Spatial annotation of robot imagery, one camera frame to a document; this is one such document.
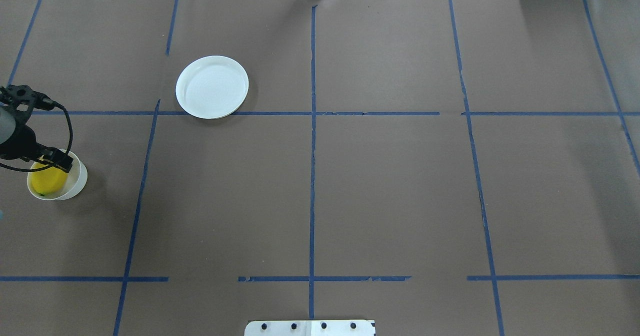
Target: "yellow object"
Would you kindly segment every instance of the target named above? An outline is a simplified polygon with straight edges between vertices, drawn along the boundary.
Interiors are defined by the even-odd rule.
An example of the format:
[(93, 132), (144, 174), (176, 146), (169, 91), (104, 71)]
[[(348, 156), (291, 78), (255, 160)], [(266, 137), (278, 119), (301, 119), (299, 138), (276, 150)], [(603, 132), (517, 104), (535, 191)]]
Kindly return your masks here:
[(56, 167), (34, 172), (31, 175), (31, 186), (35, 192), (41, 195), (48, 195), (62, 190), (67, 182), (69, 174), (62, 172)]

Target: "black cable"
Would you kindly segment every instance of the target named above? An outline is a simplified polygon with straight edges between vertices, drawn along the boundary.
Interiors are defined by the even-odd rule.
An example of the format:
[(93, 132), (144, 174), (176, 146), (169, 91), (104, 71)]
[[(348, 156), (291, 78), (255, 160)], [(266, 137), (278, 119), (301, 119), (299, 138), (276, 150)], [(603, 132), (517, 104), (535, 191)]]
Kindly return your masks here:
[[(64, 155), (68, 156), (69, 155), (69, 151), (71, 151), (71, 144), (74, 141), (74, 130), (71, 127), (71, 117), (69, 117), (69, 112), (67, 112), (67, 109), (63, 105), (60, 105), (60, 103), (54, 102), (53, 106), (60, 108), (60, 110), (62, 110), (62, 112), (64, 112), (64, 116), (66, 117), (66, 125), (69, 126), (69, 142), (66, 145), (66, 151), (64, 152)], [(5, 165), (4, 163), (0, 163), (0, 167), (2, 167), (4, 169), (8, 169), (8, 170), (15, 170), (17, 172), (40, 172), (41, 170), (46, 170), (46, 169), (50, 169), (51, 167), (57, 166), (58, 163), (60, 163), (61, 160), (62, 160), (62, 158), (57, 160), (54, 163), (47, 164), (45, 167), (40, 167), (40, 168), (37, 168), (37, 169), (19, 169), (19, 168), (16, 168), (16, 167), (11, 167), (9, 165)]]

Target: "table surface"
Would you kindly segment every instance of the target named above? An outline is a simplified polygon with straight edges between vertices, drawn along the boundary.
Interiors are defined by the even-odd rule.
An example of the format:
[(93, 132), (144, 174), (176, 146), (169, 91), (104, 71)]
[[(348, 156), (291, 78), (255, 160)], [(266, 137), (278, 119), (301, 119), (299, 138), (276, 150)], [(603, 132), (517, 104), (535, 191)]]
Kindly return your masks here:
[[(640, 0), (0, 8), (0, 82), (89, 173), (2, 172), (0, 334), (640, 334)], [(174, 96), (207, 55), (250, 82), (214, 121)]]

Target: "grid line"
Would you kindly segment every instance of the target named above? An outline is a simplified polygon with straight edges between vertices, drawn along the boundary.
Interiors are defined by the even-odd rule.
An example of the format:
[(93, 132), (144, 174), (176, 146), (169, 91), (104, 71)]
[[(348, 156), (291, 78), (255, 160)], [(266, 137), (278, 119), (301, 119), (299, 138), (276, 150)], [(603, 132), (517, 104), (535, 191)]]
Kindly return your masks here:
[(164, 51), (165, 55), (169, 55), (169, 51), (171, 50), (171, 41), (174, 36), (174, 26), (176, 25), (176, 13), (178, 12), (178, 2), (180, 0), (173, 1), (173, 14), (171, 15), (171, 25), (169, 26), (169, 34), (166, 38), (166, 51)]
[(169, 282), (169, 277), (0, 276), (0, 282)]
[[(314, 282), (402, 282), (411, 276), (314, 276)], [(308, 282), (308, 276), (249, 276), (238, 277), (238, 282)]]
[(113, 327), (113, 336), (118, 336), (120, 330), (120, 324), (122, 319), (122, 310), (124, 308), (124, 300), (127, 295), (127, 285), (129, 273), (131, 270), (131, 260), (133, 258), (133, 249), (136, 244), (136, 233), (138, 231), (138, 220), (140, 219), (140, 210), (142, 208), (142, 196), (145, 191), (145, 185), (147, 183), (147, 172), (149, 171), (149, 157), (151, 155), (151, 146), (153, 146), (154, 135), (156, 133), (156, 124), (158, 122), (158, 110), (160, 109), (160, 100), (155, 104), (155, 110), (153, 111), (153, 121), (151, 121), (151, 131), (149, 132), (149, 142), (146, 146), (146, 156), (144, 157), (144, 167), (142, 168), (142, 179), (140, 181), (140, 190), (137, 194), (137, 204), (135, 206), (135, 217), (133, 219), (133, 227), (131, 227), (131, 237), (128, 243), (128, 252), (126, 254), (126, 263), (124, 268), (124, 275), (122, 280), (122, 287), (120, 289), (120, 297), (118, 301), (118, 311), (116, 313), (115, 325)]
[[(34, 115), (64, 115), (61, 111), (33, 111)], [(69, 111), (70, 115), (80, 116), (153, 116), (153, 111)], [(617, 117), (618, 112), (469, 112), (471, 116), (524, 116), (524, 117)], [(186, 116), (185, 111), (159, 111), (158, 116)], [(232, 116), (311, 116), (309, 111), (236, 111)], [(316, 111), (316, 116), (439, 116), (438, 111), (394, 112), (394, 111)], [(640, 112), (622, 112), (625, 117), (638, 117)]]
[(594, 28), (594, 22), (592, 21), (592, 14), (589, 11), (589, 4), (587, 0), (582, 0), (582, 4), (584, 5), (584, 12), (587, 17), (587, 22), (589, 23), (589, 30), (591, 32), (591, 36), (593, 37), (593, 43), (596, 47), (596, 51), (598, 52), (600, 64), (602, 65), (602, 71), (604, 71), (606, 84), (608, 84), (608, 89), (611, 92), (611, 97), (613, 98), (613, 103), (615, 103), (615, 109), (617, 110), (617, 115), (620, 118), (620, 123), (622, 123), (622, 130), (624, 130), (624, 137), (626, 138), (626, 143), (628, 144), (629, 150), (631, 151), (631, 158), (633, 158), (635, 171), (637, 172), (638, 176), (640, 176), (640, 163), (638, 163), (638, 154), (636, 153), (636, 148), (634, 147), (634, 143), (631, 140), (631, 135), (629, 134), (629, 129), (627, 128), (627, 122), (625, 121), (625, 117), (622, 113), (622, 108), (620, 107), (620, 102), (618, 101), (618, 95), (616, 93), (616, 89), (615, 87), (613, 87), (613, 82), (611, 81), (609, 68), (607, 67), (606, 61), (604, 60), (604, 55), (602, 55), (600, 42), (598, 41), (598, 35), (596, 34), (596, 30)]
[[(635, 279), (640, 274), (512, 274), (495, 276), (498, 281), (553, 281), (567, 279)], [(467, 281), (491, 281), (492, 276), (467, 276)]]
[(489, 271), (491, 272), (491, 285), (493, 286), (493, 301), (495, 313), (498, 321), (498, 331), (500, 336), (505, 336), (503, 325), (503, 312), (500, 306), (500, 294), (498, 292), (498, 281), (496, 280), (496, 265), (494, 264), (494, 252), (491, 246), (491, 235), (489, 233), (489, 221), (487, 220), (487, 209), (485, 207), (485, 195), (483, 194), (482, 179), (480, 179), (480, 167), (478, 166), (478, 154), (476, 153), (476, 142), (474, 140), (473, 125), (471, 124), (471, 110), (469, 109), (469, 99), (467, 97), (467, 87), (462, 77), (462, 56), (460, 55), (460, 44), (458, 42), (458, 29), (456, 27), (456, 17), (453, 9), (453, 0), (448, 0), (448, 8), (451, 15), (451, 27), (453, 30), (453, 40), (455, 43), (455, 55), (457, 57), (457, 69), (460, 75), (460, 87), (464, 100), (464, 112), (466, 115), (466, 127), (469, 133), (469, 143), (471, 144), (471, 157), (473, 157), (473, 169), (475, 170), (475, 182), (478, 196), (480, 198), (480, 212), (482, 214), (482, 225), (484, 227), (484, 242), (486, 253), (489, 258)]
[(27, 27), (27, 31), (25, 32), (24, 38), (22, 39), (22, 44), (20, 45), (20, 51), (18, 51), (18, 56), (15, 58), (13, 69), (11, 70), (11, 74), (9, 75), (9, 80), (7, 81), (7, 84), (6, 84), (7, 87), (11, 85), (11, 82), (14, 81), (14, 76), (16, 75), (16, 71), (18, 71), (18, 64), (20, 64), (20, 59), (22, 59), (23, 57), (23, 52), (25, 51), (25, 47), (27, 46), (29, 35), (32, 33), (32, 28), (34, 28), (34, 23), (36, 21), (36, 17), (38, 16), (38, 10), (40, 10), (41, 4), (42, 4), (42, 0), (38, 0), (33, 10), (33, 14), (31, 15), (31, 20), (29, 21), (29, 26)]
[(309, 209), (309, 319), (314, 315), (316, 267), (316, 7), (311, 7), (311, 181)]

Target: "white bowl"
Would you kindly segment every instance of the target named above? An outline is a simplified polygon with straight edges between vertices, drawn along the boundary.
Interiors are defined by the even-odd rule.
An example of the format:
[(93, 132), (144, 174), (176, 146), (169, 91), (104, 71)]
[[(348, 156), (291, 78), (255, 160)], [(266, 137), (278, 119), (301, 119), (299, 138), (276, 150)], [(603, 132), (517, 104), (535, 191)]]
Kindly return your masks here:
[(245, 69), (224, 56), (195, 60), (175, 83), (180, 107), (202, 119), (217, 119), (235, 112), (248, 91), (249, 77)]
[[(70, 199), (71, 197), (74, 197), (75, 195), (80, 193), (80, 191), (82, 191), (87, 183), (87, 168), (75, 153), (70, 151), (69, 156), (73, 157), (73, 167), (71, 167), (69, 175), (66, 177), (64, 186), (57, 192), (53, 192), (48, 195), (39, 194), (34, 190), (34, 187), (32, 186), (32, 176), (34, 173), (30, 172), (27, 175), (27, 187), (29, 187), (29, 192), (31, 192), (34, 197), (43, 201), (62, 201), (63, 199)], [(38, 162), (34, 162), (31, 165), (31, 169), (34, 169), (36, 167), (44, 167), (44, 165)]]

